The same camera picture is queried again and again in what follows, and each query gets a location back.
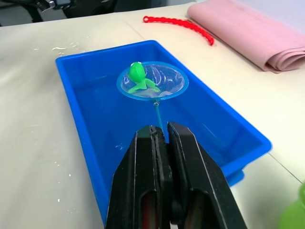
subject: blue tray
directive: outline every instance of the blue tray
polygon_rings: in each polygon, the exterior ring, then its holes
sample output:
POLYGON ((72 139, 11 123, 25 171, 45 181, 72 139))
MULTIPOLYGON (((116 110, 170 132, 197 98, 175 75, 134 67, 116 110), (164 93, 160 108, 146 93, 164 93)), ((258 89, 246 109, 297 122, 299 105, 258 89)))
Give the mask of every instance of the blue tray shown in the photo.
POLYGON ((186 91, 160 103, 163 126, 168 121, 188 126, 229 185, 243 179, 242 169, 271 149, 266 137, 155 41, 60 57, 56 64, 104 222, 112 176, 134 133, 158 125, 150 102, 128 98, 116 87, 119 74, 137 61, 167 62, 186 73, 186 91))

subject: table surface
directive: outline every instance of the table surface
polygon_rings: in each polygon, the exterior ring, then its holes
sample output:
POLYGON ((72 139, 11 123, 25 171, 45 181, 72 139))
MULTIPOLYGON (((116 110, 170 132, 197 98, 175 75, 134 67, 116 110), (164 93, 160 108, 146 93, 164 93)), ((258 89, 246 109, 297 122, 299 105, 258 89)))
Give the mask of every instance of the table surface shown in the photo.
POLYGON ((54 61, 143 40, 157 40, 271 140, 232 192, 249 229, 276 228, 305 180, 305 68, 262 72, 220 41, 142 23, 184 18, 189 6, 0 27, 0 228, 103 228, 54 61))

